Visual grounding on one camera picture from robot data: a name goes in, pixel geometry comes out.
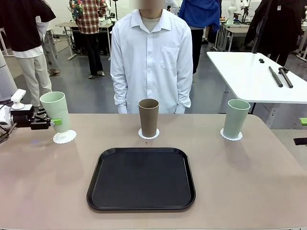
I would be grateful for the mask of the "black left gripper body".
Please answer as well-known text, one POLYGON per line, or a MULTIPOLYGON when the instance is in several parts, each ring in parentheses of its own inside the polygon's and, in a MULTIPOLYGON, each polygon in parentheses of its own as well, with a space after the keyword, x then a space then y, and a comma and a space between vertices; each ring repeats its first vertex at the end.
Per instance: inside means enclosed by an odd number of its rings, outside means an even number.
POLYGON ((30 127, 34 120, 34 107, 26 104, 22 109, 10 109, 10 122, 16 128, 30 127))

